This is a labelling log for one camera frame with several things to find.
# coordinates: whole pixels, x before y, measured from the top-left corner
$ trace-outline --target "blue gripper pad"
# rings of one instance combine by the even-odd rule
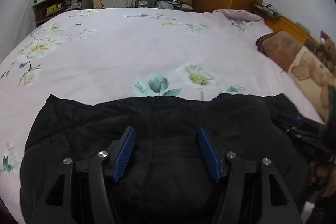
[[[207,134],[203,128],[198,131],[198,142],[209,174],[218,183],[223,177],[227,176],[224,155],[220,149],[214,147],[212,135]]]
[[[118,141],[118,147],[120,149],[114,160],[114,172],[112,176],[115,183],[117,183],[125,174],[129,158],[135,145],[135,135],[135,129],[128,127]]]

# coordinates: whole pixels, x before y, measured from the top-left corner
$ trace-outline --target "bed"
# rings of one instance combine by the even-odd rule
[[[289,75],[258,52],[256,40],[271,32],[262,17],[230,9],[79,10],[35,29],[0,64],[0,196],[10,213],[24,223],[18,172],[50,94],[95,105],[132,96],[208,101],[223,92],[284,93],[321,122]]]

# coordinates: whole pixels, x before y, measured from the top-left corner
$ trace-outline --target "black garment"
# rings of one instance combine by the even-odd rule
[[[136,129],[136,144],[124,178],[112,188],[123,223],[211,222],[222,185],[210,178],[203,160],[196,140],[201,126],[244,159],[270,158],[298,200],[307,187],[308,165],[271,123],[281,110],[296,111],[283,94],[221,94],[210,102],[134,97],[96,106],[51,95],[26,143],[20,170],[23,216],[28,223],[64,158],[91,158],[127,126]]]

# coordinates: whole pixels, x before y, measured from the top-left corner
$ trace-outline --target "brown blanket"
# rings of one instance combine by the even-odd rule
[[[329,116],[328,85],[336,85],[336,79],[323,63],[285,31],[264,35],[256,45],[292,77],[326,122]]]

